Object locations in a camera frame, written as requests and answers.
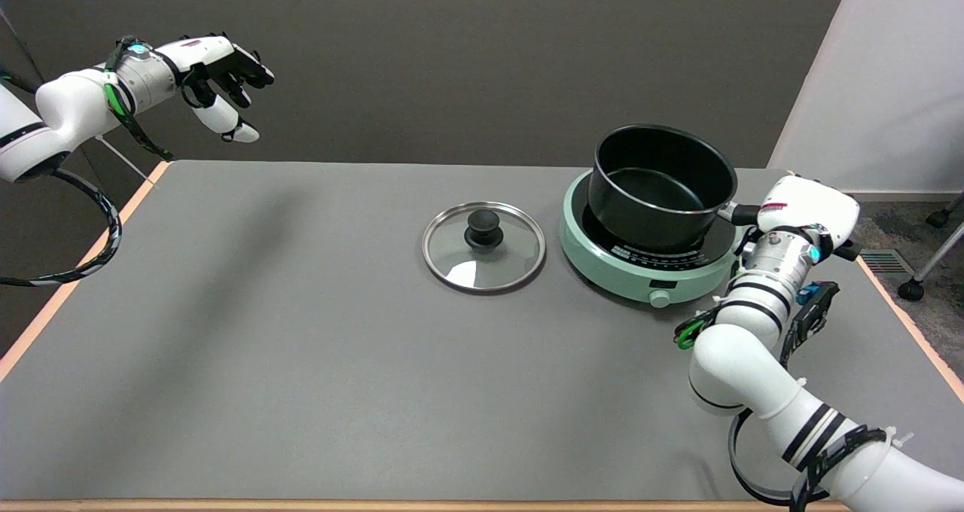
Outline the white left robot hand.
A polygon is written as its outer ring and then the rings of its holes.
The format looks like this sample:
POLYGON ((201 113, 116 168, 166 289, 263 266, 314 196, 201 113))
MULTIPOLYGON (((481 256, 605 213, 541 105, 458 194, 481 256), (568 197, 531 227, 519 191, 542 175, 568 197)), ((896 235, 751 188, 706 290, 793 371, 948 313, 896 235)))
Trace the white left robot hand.
POLYGON ((275 83, 274 72, 255 51, 248 52, 225 34, 208 34, 154 49, 172 70, 175 88, 196 118, 223 142, 252 144, 261 137, 238 108, 251 107, 247 87, 275 83))

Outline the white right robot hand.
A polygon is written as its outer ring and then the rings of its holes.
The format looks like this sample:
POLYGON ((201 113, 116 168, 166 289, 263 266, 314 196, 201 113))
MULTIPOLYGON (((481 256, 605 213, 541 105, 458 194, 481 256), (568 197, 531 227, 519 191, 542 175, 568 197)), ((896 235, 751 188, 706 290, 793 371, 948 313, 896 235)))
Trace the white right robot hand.
POLYGON ((857 200, 822 182, 799 175, 781 177, 759 206, 729 203, 718 216, 738 227, 770 232, 801 231, 820 250, 819 261, 837 255, 856 261, 860 247, 851 240, 859 219, 857 200))

